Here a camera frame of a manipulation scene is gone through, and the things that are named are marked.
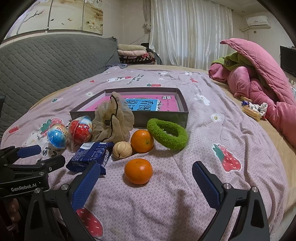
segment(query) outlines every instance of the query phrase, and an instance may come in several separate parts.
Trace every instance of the painting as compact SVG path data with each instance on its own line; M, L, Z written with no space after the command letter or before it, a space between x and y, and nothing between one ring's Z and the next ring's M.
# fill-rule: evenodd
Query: painting
M83 30L103 34L102 0L85 0Z
M83 0L53 0L49 29L82 30Z
M53 0L37 0L13 24L5 38L47 29L48 15Z

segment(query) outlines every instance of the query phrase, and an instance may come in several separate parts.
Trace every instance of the stack of folded blankets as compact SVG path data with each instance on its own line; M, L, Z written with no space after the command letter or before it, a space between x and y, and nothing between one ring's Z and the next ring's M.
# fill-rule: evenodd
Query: stack of folded blankets
M141 45L119 44L117 51L122 64L157 64L154 54L147 53L146 48Z

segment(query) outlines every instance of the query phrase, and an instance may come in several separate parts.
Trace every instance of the gray quilted headboard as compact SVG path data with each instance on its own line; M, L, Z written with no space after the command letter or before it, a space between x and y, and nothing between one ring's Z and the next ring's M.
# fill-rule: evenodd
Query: gray quilted headboard
M0 94L6 95L0 141L4 131L43 97L116 63L120 61L115 38L50 34L0 48Z

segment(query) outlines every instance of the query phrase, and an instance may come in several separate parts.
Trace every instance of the tangerine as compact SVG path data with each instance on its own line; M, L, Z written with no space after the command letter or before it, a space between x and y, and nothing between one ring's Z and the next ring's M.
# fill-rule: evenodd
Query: tangerine
M131 183L145 184L152 177L153 169L149 161L137 158L126 164L124 174Z
M137 130L131 137L131 147L135 152L145 153L154 146L153 136L149 131Z

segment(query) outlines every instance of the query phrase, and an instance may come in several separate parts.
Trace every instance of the blue snack package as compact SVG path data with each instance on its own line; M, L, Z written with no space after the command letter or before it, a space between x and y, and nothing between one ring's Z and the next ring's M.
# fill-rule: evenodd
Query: blue snack package
M84 143L66 165L72 172L83 172L89 163L95 161L101 165L101 175L106 175L105 165L112 153L114 143Z
M244 106L244 105L249 105L249 103L250 103L250 102L248 102L248 101L246 101L246 100L243 100L243 102L242 102L242 106Z

